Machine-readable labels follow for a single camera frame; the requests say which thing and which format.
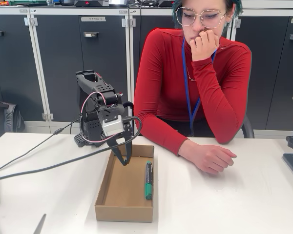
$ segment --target black backpack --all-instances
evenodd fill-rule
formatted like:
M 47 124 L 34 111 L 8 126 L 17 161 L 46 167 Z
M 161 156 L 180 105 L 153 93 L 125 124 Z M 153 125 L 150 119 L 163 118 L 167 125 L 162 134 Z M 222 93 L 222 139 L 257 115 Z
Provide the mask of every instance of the black backpack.
M 0 133 L 17 133 L 25 128 L 17 105 L 0 102 Z

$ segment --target chair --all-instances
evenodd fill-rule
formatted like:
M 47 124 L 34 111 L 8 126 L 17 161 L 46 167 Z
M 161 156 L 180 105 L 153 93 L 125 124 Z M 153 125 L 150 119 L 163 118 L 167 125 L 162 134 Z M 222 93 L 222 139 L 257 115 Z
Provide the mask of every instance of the chair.
M 254 131 L 251 126 L 251 122 L 249 121 L 249 118 L 245 116 L 243 125 L 241 127 L 244 138 L 255 138 Z

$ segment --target white wire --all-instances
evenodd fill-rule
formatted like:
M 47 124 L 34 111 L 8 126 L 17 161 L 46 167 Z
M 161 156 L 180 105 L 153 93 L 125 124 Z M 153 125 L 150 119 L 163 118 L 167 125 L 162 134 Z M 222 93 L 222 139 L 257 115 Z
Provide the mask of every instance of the white wire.
M 102 96 L 103 101 L 104 101 L 104 104 L 105 104 L 105 106 L 106 106 L 106 100 L 105 100 L 103 94 L 100 93 L 100 92 L 97 92 L 97 91 L 96 91 L 96 92 L 93 92 L 93 93 L 89 94 L 89 96 L 88 96 L 88 97 L 86 98 L 86 100 L 84 101 L 83 106 L 82 106 L 82 109 L 81 109 L 81 113 L 82 113 L 82 114 L 83 114 L 83 110 L 84 110 L 84 106 L 85 106 L 85 104 L 87 103 L 88 99 L 89 99 L 93 94 L 100 94 L 100 95 Z M 83 137 L 83 139 L 84 139 L 85 141 L 87 141 L 87 142 L 89 142 L 89 143 L 100 143 L 100 142 L 104 142 L 104 141 L 106 141 L 106 140 L 112 138 L 112 137 L 115 136 L 115 135 L 116 135 L 116 134 L 114 134 L 114 135 L 112 135 L 112 136 L 110 136 L 110 137 L 108 137 L 108 138 L 105 138 L 104 140 L 99 140 L 99 141 L 88 140 L 88 139 L 86 139 L 83 135 L 82 135 L 82 137 Z

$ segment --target fingers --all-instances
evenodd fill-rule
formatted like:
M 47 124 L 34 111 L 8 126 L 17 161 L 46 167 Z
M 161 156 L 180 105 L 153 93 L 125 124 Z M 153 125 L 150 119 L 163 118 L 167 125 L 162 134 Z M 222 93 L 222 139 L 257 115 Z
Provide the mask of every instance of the fingers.
M 219 37 L 217 35 L 215 35 L 215 44 L 216 44 L 216 47 L 218 48 L 219 47 Z
M 202 47 L 203 47 L 203 42 L 202 42 L 202 38 L 201 37 L 197 37 L 195 38 L 195 42 L 196 42 L 196 48 L 201 51 Z
M 231 152 L 230 150 L 227 150 L 227 149 L 225 149 L 225 148 L 223 148 L 223 147 L 220 147 L 220 146 L 218 146 L 218 148 L 219 148 L 222 152 L 224 152 L 224 153 L 226 153 L 227 155 L 229 155 L 230 157 L 234 157 L 234 158 L 236 158 L 236 155 L 235 155 L 233 152 Z
M 216 155 L 216 157 L 214 158 L 214 163 L 216 163 L 217 165 L 221 166 L 222 168 L 227 168 L 229 165 L 232 166 L 233 165 L 233 160 L 227 156 L 229 158 L 229 162 L 226 162 L 222 159 L 223 156 L 219 156 L 218 154 Z
M 191 40 L 190 41 L 190 46 L 191 46 L 191 50 L 195 50 L 196 49 L 196 45 L 195 45 L 195 41 L 194 40 Z
M 218 171 L 218 172 L 223 172 L 224 171 L 224 168 L 217 165 L 216 163 L 212 162 L 209 166 L 210 168 L 214 169 L 215 171 Z
M 213 30 L 207 30 L 206 31 L 206 34 L 207 34 L 207 37 L 208 37 L 208 40 L 209 40 L 209 43 L 212 43 L 214 44 L 215 43 L 215 34 L 213 32 Z
M 204 172 L 208 172 L 208 173 L 211 173 L 213 175 L 217 175 L 218 174 L 218 171 L 214 170 L 213 168 L 210 168 L 210 167 L 206 167 L 203 169 Z
M 202 39 L 202 45 L 203 46 L 208 46 L 209 39 L 208 39 L 207 33 L 202 31 L 202 32 L 199 33 L 199 35 L 200 35 L 200 38 Z
M 232 166 L 233 165 L 233 160 L 232 158 L 226 154 L 225 152 L 221 151 L 220 149 L 217 149 L 217 152 L 216 152 L 216 156 L 224 161 L 225 163 L 227 163 L 228 165 Z

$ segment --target hair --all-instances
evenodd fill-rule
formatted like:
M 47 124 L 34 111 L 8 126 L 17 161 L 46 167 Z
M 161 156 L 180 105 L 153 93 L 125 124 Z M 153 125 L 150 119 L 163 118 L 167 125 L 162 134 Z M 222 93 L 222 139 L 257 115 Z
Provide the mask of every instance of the hair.
M 239 14 L 243 12 L 241 0 L 224 0 L 224 1 L 226 4 L 227 12 L 233 8 L 234 3 L 236 4 L 235 11 L 233 14 L 234 17 L 239 16 Z M 182 0 L 176 0 L 172 6 L 172 21 L 175 23 L 176 28 L 181 28 L 181 25 L 178 23 L 177 16 L 175 14 L 175 11 L 180 7 L 182 7 Z

